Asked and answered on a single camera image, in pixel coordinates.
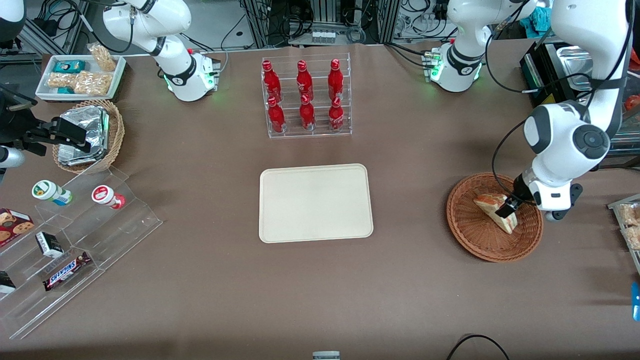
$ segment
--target white tray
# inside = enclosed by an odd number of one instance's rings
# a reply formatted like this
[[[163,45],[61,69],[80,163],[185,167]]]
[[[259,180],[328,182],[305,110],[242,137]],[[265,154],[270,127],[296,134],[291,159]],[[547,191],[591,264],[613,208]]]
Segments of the white tray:
[[[370,236],[367,168],[345,164],[263,171],[259,227],[265,243]]]
[[[36,96],[41,98],[42,100],[48,101],[85,101],[85,100],[109,100],[112,99],[116,90],[118,89],[118,84],[120,83],[120,78],[122,77],[122,73],[124,72],[125,65],[127,61],[124,59],[124,56],[112,55],[113,59],[116,61],[116,69],[113,71],[113,80],[111,81],[111,86],[109,86],[109,91],[105,96],[98,95],[86,95],[86,94],[58,94],[58,88],[50,88],[47,86],[47,80],[49,80],[49,74],[53,72],[54,66],[59,61],[69,61],[69,60],[84,60],[86,62],[85,70],[90,72],[103,72],[102,69],[98,66],[98,63],[95,62],[92,55],[54,55],[51,56],[47,67],[44,69],[42,73],[42,77],[40,78],[40,83],[38,84],[38,88],[36,88]]]

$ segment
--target acrylic bottle rack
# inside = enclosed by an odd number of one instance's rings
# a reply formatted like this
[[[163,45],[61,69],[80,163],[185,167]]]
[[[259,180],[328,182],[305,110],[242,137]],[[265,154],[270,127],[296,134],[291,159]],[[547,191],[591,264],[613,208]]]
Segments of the acrylic bottle rack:
[[[332,131],[329,127],[329,109],[331,108],[331,99],[329,99],[329,71],[331,71],[331,60],[340,60],[340,71],[342,71],[343,90],[342,90],[342,109],[344,110],[344,123],[340,131]],[[287,130],[283,133],[277,133],[271,128],[269,115],[267,113],[269,106],[267,104],[266,85],[262,81],[262,94],[264,96],[264,113],[267,120],[267,130],[270,138],[301,138],[310,136],[335,136],[335,135],[351,135],[353,131],[353,119],[351,117],[351,57],[349,53],[340,54],[319,54],[319,55],[299,55],[299,56],[274,56],[271,58],[262,58],[269,60],[273,66],[273,70],[280,78],[280,86],[282,87],[282,102],[280,106],[284,111]],[[300,119],[300,93],[298,92],[298,61],[305,60],[307,69],[313,80],[314,100],[311,102],[314,106],[316,115],[316,128],[313,131],[307,131],[302,127]]]

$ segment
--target snickers bar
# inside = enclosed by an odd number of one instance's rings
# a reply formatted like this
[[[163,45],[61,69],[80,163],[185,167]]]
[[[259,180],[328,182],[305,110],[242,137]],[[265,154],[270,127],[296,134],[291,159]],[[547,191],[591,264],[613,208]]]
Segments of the snickers bar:
[[[0,293],[10,294],[15,291],[13,281],[5,271],[0,271]]]
[[[38,246],[42,255],[49,256],[50,258],[58,258],[65,251],[62,250],[62,246],[58,243],[58,239],[51,234],[47,234],[44,231],[40,231],[36,234],[36,240],[38,240]]]
[[[91,258],[89,258],[89,255],[87,255],[86,252],[83,252],[82,255],[78,256],[65,267],[60,269],[60,271],[53,274],[48,280],[43,281],[42,284],[44,284],[44,290],[49,291],[55,288],[61,282],[67,280],[71,275],[80,270],[83,265],[90,262]]]

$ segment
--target blue cloth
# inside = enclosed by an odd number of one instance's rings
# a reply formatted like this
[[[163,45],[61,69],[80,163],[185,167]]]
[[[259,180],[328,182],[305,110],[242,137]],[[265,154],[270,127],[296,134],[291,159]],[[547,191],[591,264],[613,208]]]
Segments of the blue cloth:
[[[528,17],[520,20],[527,38],[539,38],[551,27],[551,9],[536,7]]]

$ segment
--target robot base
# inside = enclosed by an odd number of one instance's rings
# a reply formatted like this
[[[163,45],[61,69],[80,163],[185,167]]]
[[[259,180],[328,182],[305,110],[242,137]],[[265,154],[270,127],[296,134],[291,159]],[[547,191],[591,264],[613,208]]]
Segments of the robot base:
[[[469,67],[469,74],[460,75],[458,70],[451,66],[447,59],[447,51],[450,46],[451,44],[443,44],[441,47],[434,47],[431,50],[431,54],[439,55],[439,58],[422,57],[422,63],[424,65],[433,66],[433,69],[424,70],[424,77],[427,82],[434,82],[444,90],[463,92],[470,88],[471,84],[478,79],[482,65],[478,65],[475,72],[473,72],[473,68]]]
[[[196,60],[196,70],[186,84],[173,85],[166,77],[164,78],[169,90],[182,101],[196,101],[208,92],[216,91],[220,80],[220,62],[214,63],[211,58],[201,54],[191,56]]]

